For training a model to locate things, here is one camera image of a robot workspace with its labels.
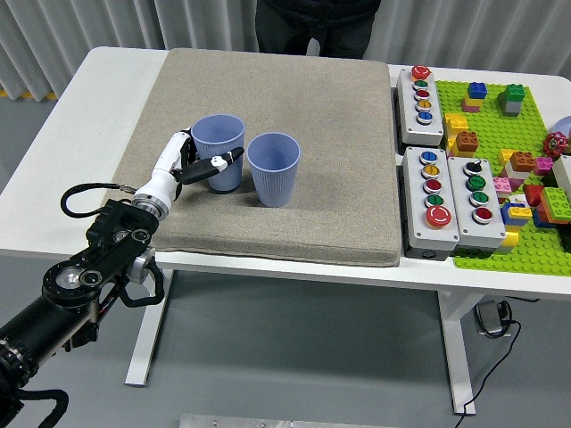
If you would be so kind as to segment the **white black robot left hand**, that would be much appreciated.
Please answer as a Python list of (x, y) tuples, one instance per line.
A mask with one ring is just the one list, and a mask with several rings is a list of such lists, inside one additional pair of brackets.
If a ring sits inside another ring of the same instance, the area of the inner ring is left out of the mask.
[(135, 191), (135, 207), (162, 220), (170, 213), (183, 185), (205, 180), (217, 193), (232, 193), (240, 186), (244, 124), (232, 116), (212, 118), (221, 122), (195, 123), (170, 138), (150, 181)]

